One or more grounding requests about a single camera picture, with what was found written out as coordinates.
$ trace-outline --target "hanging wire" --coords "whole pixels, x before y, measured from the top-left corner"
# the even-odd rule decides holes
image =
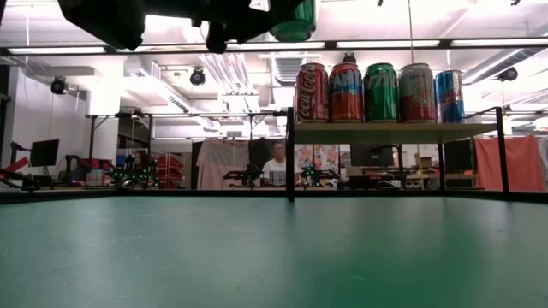
[[[53,122],[53,100],[55,99],[55,94],[51,94],[51,109],[50,109],[50,126],[48,127],[48,139],[51,138],[51,123]]]
[[[411,64],[414,63],[414,50],[413,50],[413,18],[411,17],[411,0],[408,0],[409,9],[409,37],[411,38]]]
[[[408,11],[409,11],[409,37],[411,38],[411,64],[414,63],[414,49],[413,49],[413,17],[411,14],[411,0],[408,0]],[[425,189],[425,183],[422,177],[422,161],[420,159],[420,147],[417,145],[417,154],[419,155],[419,178],[420,178],[420,189]]]

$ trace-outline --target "green table surface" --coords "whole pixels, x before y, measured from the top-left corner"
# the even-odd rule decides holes
[[[548,307],[548,207],[466,198],[0,206],[0,307]]]

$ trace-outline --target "blue soda can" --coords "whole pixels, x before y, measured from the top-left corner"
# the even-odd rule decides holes
[[[444,71],[434,81],[438,123],[464,123],[462,72]]]

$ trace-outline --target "ceiling light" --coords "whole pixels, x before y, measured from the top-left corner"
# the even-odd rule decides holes
[[[456,39],[451,47],[473,47],[473,46],[522,46],[522,45],[546,45],[548,38],[489,38],[489,39]]]
[[[199,114],[199,116],[211,116],[211,117],[240,117],[240,116],[249,116],[248,114],[244,113],[205,113],[205,114]]]
[[[6,6],[58,6],[57,0],[8,0]]]
[[[161,53],[161,52],[180,52],[180,51],[196,51],[196,52],[208,52],[205,44],[178,44],[178,45],[143,45],[137,47],[135,50],[120,50],[124,53],[135,52],[149,52],[149,53]]]
[[[302,52],[284,52],[284,53],[270,53],[260,54],[257,57],[259,59],[302,59],[302,58],[320,58],[320,54],[309,54]]]
[[[227,50],[303,50],[323,49],[324,42],[302,42],[302,43],[245,43],[229,44]]]
[[[155,115],[155,114],[152,114],[153,117],[155,118],[173,118],[173,119],[176,119],[176,118],[183,118],[183,117],[189,117],[190,115],[189,114],[161,114],[161,115]]]
[[[414,40],[413,47],[436,47],[439,40]],[[337,42],[337,48],[411,48],[411,40]]]
[[[153,140],[189,140],[187,137],[156,137],[152,138]]]
[[[64,55],[105,53],[104,47],[8,48],[12,55]]]

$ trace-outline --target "wooden shelf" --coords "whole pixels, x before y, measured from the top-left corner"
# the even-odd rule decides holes
[[[297,145],[374,144],[438,144],[497,130],[495,124],[436,124],[436,123],[371,123],[295,124]]]

